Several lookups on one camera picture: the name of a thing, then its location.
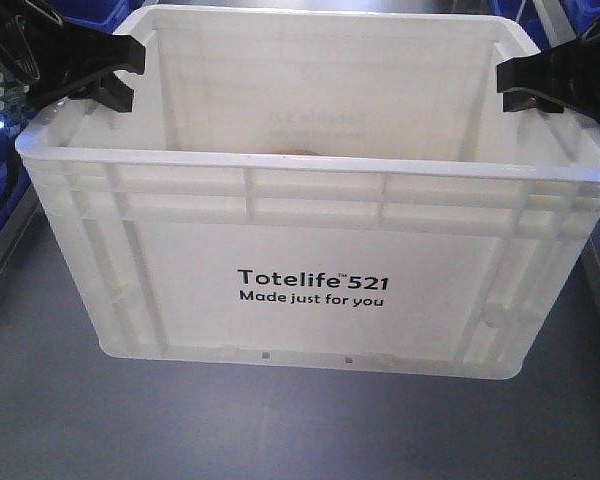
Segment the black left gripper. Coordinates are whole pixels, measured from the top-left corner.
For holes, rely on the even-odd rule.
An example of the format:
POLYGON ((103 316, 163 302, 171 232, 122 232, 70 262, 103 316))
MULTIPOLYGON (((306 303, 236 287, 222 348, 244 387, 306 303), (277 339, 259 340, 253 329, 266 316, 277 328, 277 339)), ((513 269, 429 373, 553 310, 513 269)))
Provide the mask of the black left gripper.
POLYGON ((130 113, 134 91, 113 72, 145 72, 145 46, 72 23, 45 1, 0 1, 0 66, 29 87, 27 106, 64 98, 130 113))

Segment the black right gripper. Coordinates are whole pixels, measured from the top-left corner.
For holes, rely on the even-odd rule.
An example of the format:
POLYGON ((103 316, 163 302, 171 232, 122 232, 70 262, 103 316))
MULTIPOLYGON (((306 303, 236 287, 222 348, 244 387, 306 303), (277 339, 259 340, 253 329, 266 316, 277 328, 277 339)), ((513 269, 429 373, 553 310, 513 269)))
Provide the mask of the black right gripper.
POLYGON ((563 113, 563 106, 547 99, 576 99, 578 111, 600 120, 600 17, 577 42, 500 63, 496 88, 504 112, 563 113))

